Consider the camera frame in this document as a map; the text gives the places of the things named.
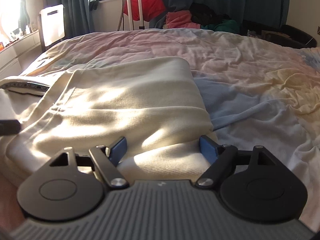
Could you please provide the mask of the pink coral garment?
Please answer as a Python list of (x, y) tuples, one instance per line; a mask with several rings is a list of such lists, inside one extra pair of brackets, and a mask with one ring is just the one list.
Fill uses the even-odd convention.
[(168, 12), (165, 17), (164, 29), (193, 28), (200, 29), (200, 24), (191, 21), (192, 14), (189, 10)]

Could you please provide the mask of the cream white zip sweatshirt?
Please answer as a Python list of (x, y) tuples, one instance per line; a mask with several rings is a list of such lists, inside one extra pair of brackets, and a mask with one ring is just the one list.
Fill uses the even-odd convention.
[(1, 173), (18, 185), (59, 150), (87, 153), (120, 137), (119, 169), (136, 179), (191, 179), (207, 169), (198, 142), (213, 130), (189, 63), (159, 57), (96, 69), (1, 81), (1, 118), (17, 135), (1, 137)]

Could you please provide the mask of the red garment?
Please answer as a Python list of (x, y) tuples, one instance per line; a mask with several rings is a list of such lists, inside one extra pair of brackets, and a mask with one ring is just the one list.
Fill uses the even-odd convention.
[[(139, 21), (139, 5), (138, 0), (131, 0), (132, 18), (134, 21)], [(160, 14), (166, 11), (163, 0), (142, 0), (143, 20), (150, 22)]]

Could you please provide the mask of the black garment pile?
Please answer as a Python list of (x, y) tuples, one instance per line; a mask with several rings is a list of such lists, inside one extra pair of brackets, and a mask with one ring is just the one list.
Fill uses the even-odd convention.
[(207, 5), (200, 3), (192, 3), (189, 11), (191, 13), (191, 21), (202, 26), (218, 25), (225, 20), (231, 19), (227, 14), (217, 14)]

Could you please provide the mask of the green garment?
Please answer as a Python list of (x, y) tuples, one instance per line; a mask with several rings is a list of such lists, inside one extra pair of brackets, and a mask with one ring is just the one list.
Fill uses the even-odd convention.
[(202, 25), (201, 29), (240, 34), (240, 25), (235, 20), (223, 20), (220, 24)]

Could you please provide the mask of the white board dark chair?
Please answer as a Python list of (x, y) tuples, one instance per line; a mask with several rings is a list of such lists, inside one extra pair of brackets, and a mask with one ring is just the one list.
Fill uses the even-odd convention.
[(44, 8), (38, 15), (39, 36), (42, 52), (65, 37), (63, 4)]

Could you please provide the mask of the white dresser cabinet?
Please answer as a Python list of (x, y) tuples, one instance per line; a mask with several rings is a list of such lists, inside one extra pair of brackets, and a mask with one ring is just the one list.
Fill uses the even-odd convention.
[(42, 54), (39, 31), (35, 31), (1, 51), (0, 78), (20, 75)]

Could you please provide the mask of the pastel rainbow bed sheet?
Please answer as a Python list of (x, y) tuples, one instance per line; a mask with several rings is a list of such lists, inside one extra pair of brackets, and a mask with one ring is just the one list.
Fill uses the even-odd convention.
[[(241, 150), (263, 145), (305, 184), (308, 202), (301, 220), (318, 231), (318, 48), (292, 49), (257, 38), (196, 29), (91, 33), (55, 45), (17, 76), (104, 68), (159, 57), (179, 57), (189, 63), (213, 125), (207, 136)], [(7, 230), (23, 221), (16, 202), (20, 184), (1, 173), (1, 227)]]

